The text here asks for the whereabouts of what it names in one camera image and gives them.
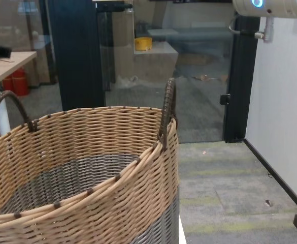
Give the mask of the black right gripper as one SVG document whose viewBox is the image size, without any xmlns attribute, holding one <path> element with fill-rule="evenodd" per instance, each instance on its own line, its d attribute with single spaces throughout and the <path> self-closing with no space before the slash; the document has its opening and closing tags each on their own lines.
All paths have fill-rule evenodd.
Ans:
<svg viewBox="0 0 297 244">
<path fill-rule="evenodd" d="M 184 3 L 232 3 L 232 0 L 173 0 L 174 4 L 184 4 Z"/>
</svg>

